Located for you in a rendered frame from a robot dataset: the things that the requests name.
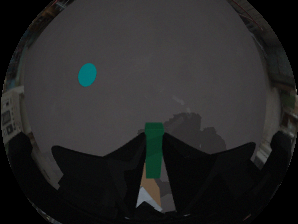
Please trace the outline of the dark green rectangular post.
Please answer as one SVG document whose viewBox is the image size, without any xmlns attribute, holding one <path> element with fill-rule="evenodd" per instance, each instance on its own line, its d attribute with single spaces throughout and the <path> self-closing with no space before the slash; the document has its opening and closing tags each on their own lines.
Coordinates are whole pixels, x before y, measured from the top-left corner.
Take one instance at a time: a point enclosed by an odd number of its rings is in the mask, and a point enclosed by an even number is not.
<svg viewBox="0 0 298 224">
<path fill-rule="evenodd" d="M 145 123 L 146 179 L 160 179 L 162 161 L 162 123 Z"/>
</svg>

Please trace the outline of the cyan circle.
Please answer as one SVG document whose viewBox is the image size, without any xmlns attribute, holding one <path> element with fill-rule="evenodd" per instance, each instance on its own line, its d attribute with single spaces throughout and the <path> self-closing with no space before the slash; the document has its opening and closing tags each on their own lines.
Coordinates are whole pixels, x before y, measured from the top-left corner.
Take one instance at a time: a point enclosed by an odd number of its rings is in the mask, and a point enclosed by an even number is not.
<svg viewBox="0 0 298 224">
<path fill-rule="evenodd" d="M 88 85 L 93 84 L 94 77 L 96 77 L 97 71 L 94 64 L 88 63 L 82 65 L 80 71 L 78 71 L 78 83 L 84 85 L 84 87 L 88 87 Z"/>
</svg>

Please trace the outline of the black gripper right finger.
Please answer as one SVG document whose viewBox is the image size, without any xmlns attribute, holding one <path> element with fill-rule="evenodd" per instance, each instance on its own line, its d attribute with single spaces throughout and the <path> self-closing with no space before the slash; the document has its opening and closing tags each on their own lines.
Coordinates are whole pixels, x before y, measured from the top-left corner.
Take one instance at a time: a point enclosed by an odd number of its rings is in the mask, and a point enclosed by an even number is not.
<svg viewBox="0 0 298 224">
<path fill-rule="evenodd" d="M 190 214 L 190 208 L 196 204 L 218 173 L 251 159 L 254 151 L 255 143 L 250 141 L 229 151 L 208 155 L 176 139 L 173 135 L 164 133 L 162 155 L 177 216 Z"/>
</svg>

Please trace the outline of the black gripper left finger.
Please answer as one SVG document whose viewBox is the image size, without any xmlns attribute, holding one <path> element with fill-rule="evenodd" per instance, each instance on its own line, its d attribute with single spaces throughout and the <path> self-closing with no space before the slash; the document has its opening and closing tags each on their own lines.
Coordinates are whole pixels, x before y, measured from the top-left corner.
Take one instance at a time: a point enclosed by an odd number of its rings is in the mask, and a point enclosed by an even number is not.
<svg viewBox="0 0 298 224">
<path fill-rule="evenodd" d="M 86 155 L 63 147 L 52 147 L 53 159 L 61 172 L 84 183 L 110 190 L 125 217 L 134 218 L 142 171 L 146 160 L 146 135 L 133 137 L 106 156 Z"/>
</svg>

